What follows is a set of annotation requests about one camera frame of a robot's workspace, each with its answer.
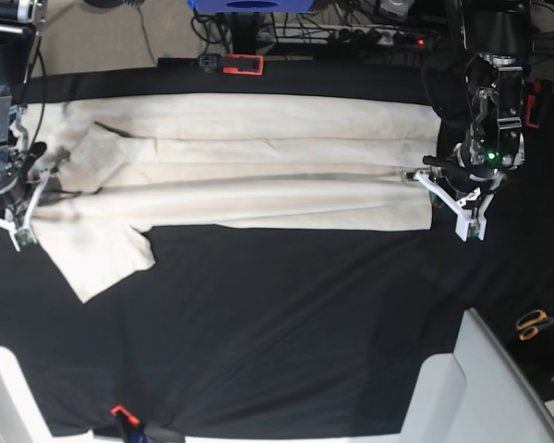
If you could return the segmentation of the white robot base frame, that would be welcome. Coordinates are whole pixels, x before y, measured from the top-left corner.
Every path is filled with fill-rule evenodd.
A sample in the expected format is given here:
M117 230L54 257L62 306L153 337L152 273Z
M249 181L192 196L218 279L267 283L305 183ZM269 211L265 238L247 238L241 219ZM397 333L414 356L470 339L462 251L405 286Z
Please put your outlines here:
M0 442L55 442L17 357L0 346ZM554 442L554 409L474 309L454 350L422 364L399 433L367 442Z

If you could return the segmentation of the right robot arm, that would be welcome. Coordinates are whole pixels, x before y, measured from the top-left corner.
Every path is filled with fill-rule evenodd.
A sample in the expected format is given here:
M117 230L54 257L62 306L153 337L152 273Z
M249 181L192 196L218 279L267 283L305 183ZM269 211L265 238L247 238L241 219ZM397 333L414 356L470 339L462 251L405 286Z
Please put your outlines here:
M16 250L38 242L31 216L56 176L54 167L38 167L47 151L22 124L26 91L40 52L46 1L0 1L0 228Z

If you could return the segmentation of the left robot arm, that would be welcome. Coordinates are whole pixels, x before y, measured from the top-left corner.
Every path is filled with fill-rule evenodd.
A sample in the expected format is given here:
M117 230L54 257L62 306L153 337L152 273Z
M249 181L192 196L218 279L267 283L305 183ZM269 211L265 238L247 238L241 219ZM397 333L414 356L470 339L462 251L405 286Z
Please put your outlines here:
M452 152L426 156L405 174L456 216L463 241L483 240L486 211L524 163L525 62L533 50L528 1L448 1L448 25L463 66L469 122Z

